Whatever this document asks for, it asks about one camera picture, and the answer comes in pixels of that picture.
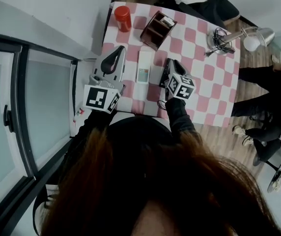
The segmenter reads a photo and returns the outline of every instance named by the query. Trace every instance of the red cup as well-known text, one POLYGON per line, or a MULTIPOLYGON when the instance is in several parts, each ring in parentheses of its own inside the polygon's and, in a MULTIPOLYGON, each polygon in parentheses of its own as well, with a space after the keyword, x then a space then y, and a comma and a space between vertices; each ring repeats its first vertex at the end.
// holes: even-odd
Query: red cup
POLYGON ((131 12, 127 6, 119 6, 114 11, 114 17, 117 21, 119 30, 122 32, 128 32, 132 28, 131 12))

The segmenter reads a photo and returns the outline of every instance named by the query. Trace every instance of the brown hair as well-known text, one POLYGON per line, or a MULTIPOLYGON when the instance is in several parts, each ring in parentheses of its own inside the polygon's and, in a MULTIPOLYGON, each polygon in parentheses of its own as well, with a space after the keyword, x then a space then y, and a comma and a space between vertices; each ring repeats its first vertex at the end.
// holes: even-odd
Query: brown hair
POLYGON ((183 236, 281 235, 257 183, 239 162, 215 157, 198 134, 181 143, 115 151, 93 130, 59 185, 42 236, 130 236, 148 201, 183 236))

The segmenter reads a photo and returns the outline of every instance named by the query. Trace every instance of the silver lamp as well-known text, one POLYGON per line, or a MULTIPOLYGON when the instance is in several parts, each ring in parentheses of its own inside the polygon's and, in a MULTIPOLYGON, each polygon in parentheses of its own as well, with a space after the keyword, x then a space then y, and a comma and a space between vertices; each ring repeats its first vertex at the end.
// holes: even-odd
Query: silver lamp
POLYGON ((217 40, 214 39, 214 32, 212 31, 207 35, 207 44, 211 51, 216 51, 219 46, 228 45, 231 47, 229 43, 242 35, 246 37, 243 41, 243 45, 250 52, 255 51, 260 45, 268 46, 275 37, 274 31, 270 28, 248 27, 241 28, 241 30, 236 33, 220 36, 217 40))

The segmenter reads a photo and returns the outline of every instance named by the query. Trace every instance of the desk lamp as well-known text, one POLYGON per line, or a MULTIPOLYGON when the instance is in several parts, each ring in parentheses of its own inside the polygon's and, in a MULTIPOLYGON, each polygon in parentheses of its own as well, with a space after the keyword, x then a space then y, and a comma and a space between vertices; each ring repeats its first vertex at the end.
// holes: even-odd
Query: desk lamp
POLYGON ((239 32, 227 35, 221 28, 211 31, 207 35, 207 44, 210 52, 206 56, 210 56, 214 52, 218 54, 226 54, 233 52, 231 41, 244 35, 246 38, 243 41, 244 47, 250 51, 255 51, 260 45, 266 47, 274 39, 275 33, 270 28, 248 27, 241 28, 239 32))

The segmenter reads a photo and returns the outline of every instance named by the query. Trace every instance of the checkered tablecloth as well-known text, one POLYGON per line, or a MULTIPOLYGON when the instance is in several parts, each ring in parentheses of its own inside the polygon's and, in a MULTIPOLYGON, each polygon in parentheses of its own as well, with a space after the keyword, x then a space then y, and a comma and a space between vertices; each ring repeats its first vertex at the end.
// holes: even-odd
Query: checkered tablecloth
POLYGON ((216 25, 182 12, 140 3, 114 2, 107 27, 103 52, 123 45, 127 49, 123 83, 126 86, 120 98, 119 111, 168 118, 166 111, 157 106, 164 98, 165 90, 158 86, 166 59, 177 59, 190 71, 196 81, 197 90, 187 101, 186 111, 192 122, 212 126, 227 127, 231 117, 238 83, 240 62, 240 39, 232 42, 234 54, 212 54, 205 57, 207 50, 206 35, 216 25), (118 6, 130 8, 132 30, 120 32, 114 18, 118 6), (154 54, 149 84, 136 83, 138 54, 146 47, 140 35, 154 14, 162 13, 177 21, 177 25, 154 54))

